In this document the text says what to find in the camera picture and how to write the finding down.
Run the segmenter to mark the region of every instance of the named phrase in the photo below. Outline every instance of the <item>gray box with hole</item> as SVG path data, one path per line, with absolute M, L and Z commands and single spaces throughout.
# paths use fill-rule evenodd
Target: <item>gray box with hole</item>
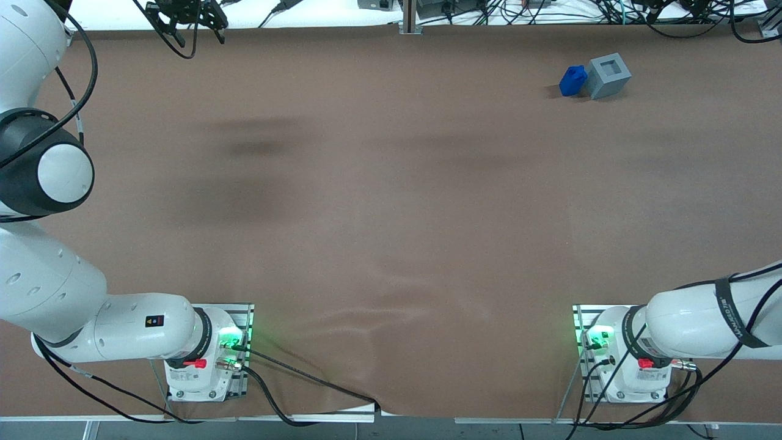
M 618 93 L 632 77 L 630 71 L 627 70 L 627 65 L 618 53 L 590 60 L 586 67 L 586 74 L 588 76 L 584 88 L 592 99 L 600 99 Z

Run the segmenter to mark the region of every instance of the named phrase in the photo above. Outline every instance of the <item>brown table surface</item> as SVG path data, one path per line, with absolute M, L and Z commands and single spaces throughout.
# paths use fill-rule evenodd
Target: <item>brown table surface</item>
M 205 32 L 189 62 L 152 34 L 96 34 L 95 190 L 43 225 L 111 293 L 254 302 L 257 347 L 416 416 L 553 417 L 577 356 L 572 304 L 644 303 L 780 257 L 778 44 L 426 33 L 240 31 L 219 46 Z M 613 52 L 633 73 L 621 93 L 558 96 L 568 66 Z M 63 70 L 82 90 L 83 43 Z M 67 111 L 56 78 L 38 105 Z M 23 330 L 0 324 L 0 351 L 0 415 L 109 413 Z M 256 366 L 289 413 L 361 403 Z M 145 360 L 84 368 L 161 402 Z M 778 369 L 731 363 L 683 419 L 782 422 Z M 254 385 L 178 410 L 270 413 Z

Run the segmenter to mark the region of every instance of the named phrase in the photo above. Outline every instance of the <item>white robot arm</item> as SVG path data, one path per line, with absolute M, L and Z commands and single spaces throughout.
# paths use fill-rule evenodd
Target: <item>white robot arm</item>
M 56 123 L 33 105 L 69 38 L 45 0 L 0 2 L 0 319 L 67 362 L 165 359 L 172 394 L 221 401 L 243 338 L 225 311 L 173 294 L 108 295 L 104 275 L 36 223 L 89 196 L 84 146 L 60 128 L 7 159 Z
M 595 362 L 611 362 L 599 375 L 605 398 L 661 402 L 672 365 L 687 366 L 688 358 L 725 359 L 739 342 L 735 359 L 782 360 L 782 296 L 775 294 L 780 286 L 782 261 L 661 292 L 647 305 L 606 309 L 582 336 Z

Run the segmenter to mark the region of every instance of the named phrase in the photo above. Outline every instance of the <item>warning label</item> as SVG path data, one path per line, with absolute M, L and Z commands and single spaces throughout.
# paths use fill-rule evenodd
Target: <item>warning label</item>
M 169 370 L 171 379 L 173 380 L 195 380 L 198 379 L 198 374 L 189 373 L 186 370 Z
M 638 380 L 666 380 L 668 379 L 668 371 L 657 370 L 655 368 L 638 369 L 636 373 L 636 379 Z

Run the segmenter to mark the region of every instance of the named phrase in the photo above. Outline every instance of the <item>red button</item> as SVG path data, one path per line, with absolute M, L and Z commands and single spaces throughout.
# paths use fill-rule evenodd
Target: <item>red button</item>
M 194 361 L 184 361 L 183 363 L 185 365 L 192 365 L 195 368 L 206 368 L 206 359 L 196 359 Z
M 651 359 L 641 358 L 638 359 L 638 366 L 641 368 L 652 368 L 655 366 L 655 363 Z

